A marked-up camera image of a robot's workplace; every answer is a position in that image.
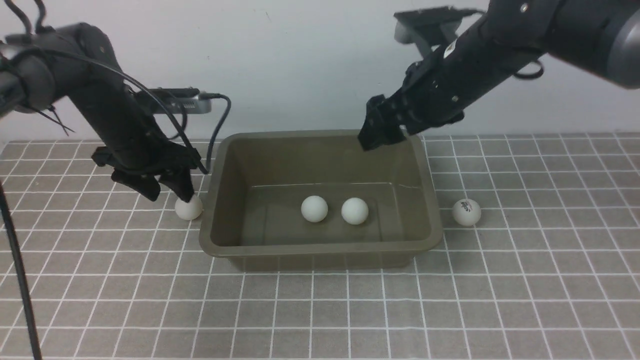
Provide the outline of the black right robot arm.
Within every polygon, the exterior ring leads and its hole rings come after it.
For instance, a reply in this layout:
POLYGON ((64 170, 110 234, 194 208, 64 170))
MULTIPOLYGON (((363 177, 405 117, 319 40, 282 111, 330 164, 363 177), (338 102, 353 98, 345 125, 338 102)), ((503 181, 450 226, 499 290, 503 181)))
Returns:
POLYGON ((491 0, 486 10, 430 7, 394 14, 398 43, 422 59, 391 96, 366 103, 362 150, 461 121, 465 109, 549 54, 625 89, 639 88, 637 0, 491 0))

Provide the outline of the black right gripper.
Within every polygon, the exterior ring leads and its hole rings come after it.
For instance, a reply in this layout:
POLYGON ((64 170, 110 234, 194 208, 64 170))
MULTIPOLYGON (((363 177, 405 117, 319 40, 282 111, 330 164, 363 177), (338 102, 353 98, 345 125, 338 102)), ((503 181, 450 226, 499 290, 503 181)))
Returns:
POLYGON ((467 107, 501 82, 501 71, 485 51, 453 52, 433 65, 428 71, 416 70, 389 98, 375 95, 366 101, 358 134, 363 151, 406 141, 398 126, 413 135, 455 123, 467 107))

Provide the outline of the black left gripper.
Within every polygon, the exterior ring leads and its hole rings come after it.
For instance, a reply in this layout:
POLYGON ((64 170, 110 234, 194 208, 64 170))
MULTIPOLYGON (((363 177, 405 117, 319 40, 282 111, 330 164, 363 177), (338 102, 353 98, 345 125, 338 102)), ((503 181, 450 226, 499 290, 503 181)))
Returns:
POLYGON ((114 117, 97 128, 104 145, 94 150, 91 159, 99 166, 114 170, 110 178, 155 202, 167 186, 183 203, 194 194, 191 170, 201 161, 193 148, 169 140, 151 115, 114 117))

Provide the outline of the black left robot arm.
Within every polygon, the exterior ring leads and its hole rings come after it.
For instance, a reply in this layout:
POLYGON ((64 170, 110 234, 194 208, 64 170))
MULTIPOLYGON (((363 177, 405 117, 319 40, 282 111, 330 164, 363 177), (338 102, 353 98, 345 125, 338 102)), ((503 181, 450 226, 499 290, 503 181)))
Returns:
POLYGON ((183 202, 195 194, 191 171, 201 164, 192 146, 171 141, 148 105, 138 101, 98 27, 74 23, 40 34, 10 34, 1 43, 1 115, 34 113, 69 98, 103 146, 92 160, 111 178, 150 201, 162 186, 183 202))

